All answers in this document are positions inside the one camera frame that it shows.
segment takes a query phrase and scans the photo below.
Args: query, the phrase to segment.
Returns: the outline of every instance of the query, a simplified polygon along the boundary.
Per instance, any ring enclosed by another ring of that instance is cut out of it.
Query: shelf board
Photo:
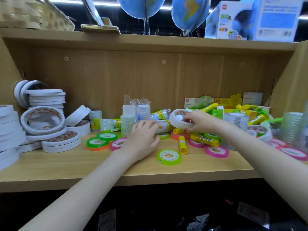
[[[5,40],[21,42],[31,47],[65,49],[266,55],[293,52],[296,48],[296,43],[114,35],[17,28],[0,28],[0,35]]]
[[[42,150],[21,153],[15,164],[0,171],[0,193],[69,189],[100,165],[111,153],[89,151],[87,139],[70,151],[55,154]],[[164,184],[196,181],[258,178],[259,174],[236,151],[226,159],[211,157],[202,148],[187,144],[188,154],[176,166],[158,163],[156,154],[162,149],[178,151],[178,141],[161,140],[156,151],[135,163],[119,179],[116,186]]]

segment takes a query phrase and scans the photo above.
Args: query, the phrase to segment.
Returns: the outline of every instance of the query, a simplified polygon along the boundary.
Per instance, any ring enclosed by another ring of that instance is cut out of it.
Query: globe
[[[145,18],[145,0],[117,0],[122,9],[130,16],[138,19]],[[165,0],[147,0],[148,17],[155,15]]]
[[[172,0],[171,16],[182,31],[193,31],[205,21],[210,7],[211,0]]]

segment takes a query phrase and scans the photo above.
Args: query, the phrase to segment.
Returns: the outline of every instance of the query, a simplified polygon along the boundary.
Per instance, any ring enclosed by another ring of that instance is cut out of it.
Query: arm
[[[250,136],[235,125],[202,111],[185,120],[195,126],[191,132],[215,133],[228,141],[268,184],[308,222],[308,167],[270,145]]]
[[[156,121],[141,121],[120,150],[114,151],[87,177],[66,191],[21,231],[82,231],[91,216],[117,180],[136,161],[152,152],[159,143],[153,136],[158,128]]]

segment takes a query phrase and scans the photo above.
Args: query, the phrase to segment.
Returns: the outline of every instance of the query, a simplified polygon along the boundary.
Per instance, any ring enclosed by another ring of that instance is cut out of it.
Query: wicker basket
[[[72,21],[49,0],[0,0],[0,27],[75,30]]]

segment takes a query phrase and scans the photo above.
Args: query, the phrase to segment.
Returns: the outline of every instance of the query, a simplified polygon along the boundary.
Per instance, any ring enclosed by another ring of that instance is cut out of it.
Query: yellow glue stick
[[[175,129],[173,129],[173,133],[175,135],[179,135],[179,134],[185,133],[185,131],[181,130],[181,129],[178,129],[178,128],[175,128]]]
[[[259,125],[261,122],[263,122],[265,120],[265,116],[263,114],[260,114],[259,116],[257,116],[256,118],[252,119],[248,125],[252,126],[252,125]]]
[[[218,103],[213,103],[213,104],[211,104],[211,105],[205,107],[204,109],[202,109],[202,111],[207,113],[207,112],[209,112],[209,111],[211,111],[212,109],[215,109],[215,108],[217,108],[217,107],[218,107]]]
[[[258,108],[258,105],[255,105],[255,104],[244,104],[243,105],[243,109],[244,110],[248,110],[248,109],[257,109]]]
[[[218,140],[206,138],[203,135],[191,135],[190,138],[192,140],[196,141],[196,142],[205,143],[205,144],[210,145],[212,147],[218,147],[219,146]]]
[[[180,146],[180,153],[181,154],[187,154],[187,147],[186,147],[186,142],[185,142],[185,137],[180,136],[179,137],[179,146]]]
[[[246,114],[245,110],[243,109],[243,107],[242,107],[240,104],[238,104],[238,105],[236,106],[236,108],[240,111],[240,113]]]

